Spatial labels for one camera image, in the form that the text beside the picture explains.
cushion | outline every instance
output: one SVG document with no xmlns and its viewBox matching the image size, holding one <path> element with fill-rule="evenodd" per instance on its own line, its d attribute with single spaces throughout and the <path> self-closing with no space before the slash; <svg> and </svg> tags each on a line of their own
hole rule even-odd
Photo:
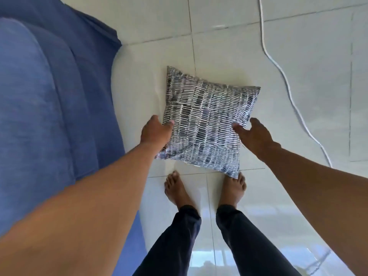
<svg viewBox="0 0 368 276">
<path fill-rule="evenodd" d="M 181 160 L 238 178 L 240 139 L 232 123 L 246 126 L 260 87 L 211 83 L 168 66 L 163 123 L 175 120 L 157 159 Z"/>
</svg>

person's right arm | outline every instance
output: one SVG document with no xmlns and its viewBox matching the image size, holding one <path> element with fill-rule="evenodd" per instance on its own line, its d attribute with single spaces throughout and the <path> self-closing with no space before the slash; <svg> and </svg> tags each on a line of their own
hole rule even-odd
<svg viewBox="0 0 368 276">
<path fill-rule="evenodd" d="M 287 151 L 257 119 L 242 143 L 281 182 L 308 222 L 357 276 L 368 271 L 368 179 L 320 165 Z"/>
</svg>

pant leg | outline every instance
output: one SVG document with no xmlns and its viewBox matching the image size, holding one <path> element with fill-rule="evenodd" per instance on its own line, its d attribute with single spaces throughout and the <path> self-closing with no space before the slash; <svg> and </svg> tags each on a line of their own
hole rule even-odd
<svg viewBox="0 0 368 276">
<path fill-rule="evenodd" d="M 201 222 L 194 207 L 181 207 L 133 276 L 186 276 Z"/>
<path fill-rule="evenodd" d="M 221 205 L 216 223 L 241 276 L 301 276 L 271 241 L 233 206 Z"/>
</svg>

foot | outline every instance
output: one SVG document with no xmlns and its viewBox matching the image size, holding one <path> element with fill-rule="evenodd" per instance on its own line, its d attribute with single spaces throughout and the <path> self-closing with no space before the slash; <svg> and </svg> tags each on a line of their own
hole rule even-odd
<svg viewBox="0 0 368 276">
<path fill-rule="evenodd" d="M 178 210 L 184 205 L 196 207 L 185 190 L 180 175 L 177 171 L 169 174 L 165 182 L 165 194 L 168 199 L 177 206 Z"/>
<path fill-rule="evenodd" d="M 236 208 L 237 203 L 244 196 L 246 190 L 246 179 L 240 172 L 238 179 L 225 176 L 222 185 L 222 192 L 218 206 L 232 205 Z"/>
</svg>

white cable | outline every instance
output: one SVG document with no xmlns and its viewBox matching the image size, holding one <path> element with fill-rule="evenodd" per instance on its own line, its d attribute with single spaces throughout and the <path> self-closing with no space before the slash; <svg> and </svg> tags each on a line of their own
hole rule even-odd
<svg viewBox="0 0 368 276">
<path fill-rule="evenodd" d="M 292 99 L 292 92 L 290 90 L 290 84 L 288 81 L 288 78 L 286 77 L 285 72 L 283 71 L 283 69 L 280 67 L 280 65 L 271 57 L 271 55 L 269 55 L 267 49 L 266 49 L 266 45 L 265 45 L 265 35 L 264 35 L 264 18 L 263 18 L 263 7 L 262 7 L 262 0 L 258 0 L 258 5 L 259 5 L 259 9 L 260 9 L 260 38 L 261 38 L 261 42 L 262 42 L 262 49 L 263 52 L 265 53 L 265 55 L 268 57 L 268 59 L 275 65 L 275 67 L 280 71 L 280 73 L 282 74 L 282 77 L 284 78 L 285 84 L 286 84 L 286 88 L 287 88 L 287 93 L 290 99 L 290 102 L 292 103 L 292 107 L 294 108 L 295 112 L 297 113 L 299 120 L 302 124 L 302 126 L 304 127 L 304 129 L 306 130 L 306 133 L 309 135 L 309 137 L 311 139 L 313 139 L 322 149 L 324 157 L 326 158 L 329 166 L 331 168 L 333 168 L 332 166 L 332 162 L 330 157 L 327 154 L 326 149 L 324 148 L 324 146 L 312 135 L 312 133 L 309 131 L 303 116 L 301 115 L 300 110 L 298 109 L 298 107 L 295 105 L 294 100 Z M 313 275 L 315 272 L 317 272 L 320 269 L 320 266 L 324 263 L 324 261 L 326 260 L 326 258 L 331 254 L 331 249 L 329 249 L 324 255 L 323 257 L 321 257 L 319 260 L 317 260 L 316 262 L 312 263 L 311 265 L 309 265 L 306 268 L 306 271 L 311 270 L 312 267 L 316 266 L 316 268 L 309 272 L 308 275 Z"/>
<path fill-rule="evenodd" d="M 285 72 L 283 71 L 283 69 L 280 67 L 280 65 L 271 57 L 271 55 L 268 54 L 268 51 L 266 50 L 266 45 L 265 45 L 265 35 L 264 35 L 264 19 L 263 19 L 263 8 L 262 8 L 262 1 L 258 0 L 258 5 L 260 8 L 260 38 L 262 41 L 262 49 L 263 52 L 265 53 L 265 55 L 268 57 L 268 59 L 275 65 L 275 67 L 280 71 L 280 73 L 282 74 L 284 81 L 286 83 L 286 88 L 287 88 L 287 93 L 290 99 L 290 102 L 292 103 L 292 107 L 294 108 L 295 112 L 297 113 L 299 120 L 301 122 L 301 124 L 303 125 L 304 129 L 306 130 L 306 133 L 310 136 L 311 139 L 313 139 L 322 149 L 323 153 L 324 153 L 324 157 L 326 158 L 328 165 L 333 168 L 332 166 L 332 162 L 330 160 L 330 157 L 327 154 L 326 149 L 323 147 L 323 145 L 311 134 L 311 132 L 309 131 L 303 116 L 300 113 L 300 110 L 298 109 L 298 107 L 295 105 L 293 99 L 292 99 L 292 92 L 290 90 L 290 84 L 288 81 L 288 78 L 286 77 Z"/>
</svg>

